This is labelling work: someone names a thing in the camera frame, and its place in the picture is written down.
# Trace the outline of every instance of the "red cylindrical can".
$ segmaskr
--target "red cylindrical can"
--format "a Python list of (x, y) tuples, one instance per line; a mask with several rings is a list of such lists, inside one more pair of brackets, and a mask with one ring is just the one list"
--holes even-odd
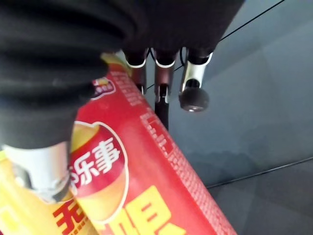
[(102, 235), (235, 235), (126, 68), (110, 72), (78, 114), (72, 192)]

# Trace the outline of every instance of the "grey surface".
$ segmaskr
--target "grey surface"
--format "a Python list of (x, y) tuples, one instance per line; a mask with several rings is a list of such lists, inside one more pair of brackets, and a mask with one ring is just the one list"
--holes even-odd
[(313, 161), (210, 188), (240, 235), (313, 232)]
[(180, 109), (176, 72), (170, 133), (206, 185), (312, 156), (312, 41), (311, 0), (284, 1), (221, 41), (201, 114)]

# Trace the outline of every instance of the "red label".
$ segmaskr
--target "red label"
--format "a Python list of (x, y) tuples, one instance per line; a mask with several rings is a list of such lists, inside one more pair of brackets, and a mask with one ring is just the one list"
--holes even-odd
[(92, 100), (99, 99), (106, 94), (112, 94), (116, 91), (114, 83), (106, 77), (94, 80), (93, 85), (95, 93)]
[(76, 197), (83, 197), (104, 189), (116, 180), (126, 167), (126, 152), (118, 136), (105, 124), (79, 124), (99, 127), (86, 144), (72, 153), (72, 192)]

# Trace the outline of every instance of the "cable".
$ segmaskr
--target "cable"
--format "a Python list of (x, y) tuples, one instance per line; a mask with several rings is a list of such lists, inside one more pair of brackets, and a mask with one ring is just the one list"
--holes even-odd
[(184, 62), (184, 59), (182, 57), (182, 48), (180, 48), (180, 50), (179, 50), (179, 58), (180, 58), (181, 67), (185, 66), (185, 62)]
[(298, 165), (298, 164), (305, 163), (305, 162), (308, 162), (308, 161), (311, 161), (311, 160), (313, 160), (313, 157), (306, 158), (306, 159), (303, 159), (303, 160), (299, 160), (299, 161), (296, 161), (294, 163), (281, 165), (281, 166), (278, 166), (278, 167), (275, 167), (275, 168), (271, 168), (271, 169), (268, 169), (268, 170), (265, 170), (265, 171), (261, 171), (261, 172), (258, 172), (258, 173), (252, 174), (252, 175), (247, 175), (247, 176), (240, 177), (240, 178), (233, 179), (233, 180), (229, 180), (229, 181), (226, 181), (226, 182), (222, 182), (222, 183), (217, 183), (217, 184), (214, 184), (214, 185), (206, 186), (206, 188), (210, 189), (210, 188), (219, 187), (219, 186), (222, 186), (222, 185), (227, 185), (227, 184), (230, 184), (230, 183), (234, 183), (236, 181), (245, 180), (245, 179), (249, 179), (249, 178), (252, 178), (252, 177), (255, 177), (255, 176), (267, 174), (267, 173), (270, 173), (270, 172), (273, 172), (273, 171), (276, 171), (276, 170), (283, 169), (285, 167)]

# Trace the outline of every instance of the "yellow label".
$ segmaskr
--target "yellow label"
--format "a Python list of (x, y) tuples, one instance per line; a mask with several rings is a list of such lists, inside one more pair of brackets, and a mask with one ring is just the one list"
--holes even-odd
[(72, 195), (46, 204), (19, 187), (11, 163), (0, 152), (0, 231), (4, 235), (97, 235)]
[(101, 59), (103, 59), (108, 64), (118, 64), (123, 66), (128, 76), (131, 76), (132, 70), (128, 66), (126, 66), (125, 63), (121, 59), (119, 59), (115, 54), (103, 53), (101, 55)]
[(108, 225), (93, 222), (103, 235), (186, 235), (186, 230), (169, 222), (172, 214), (155, 186), (151, 186)]

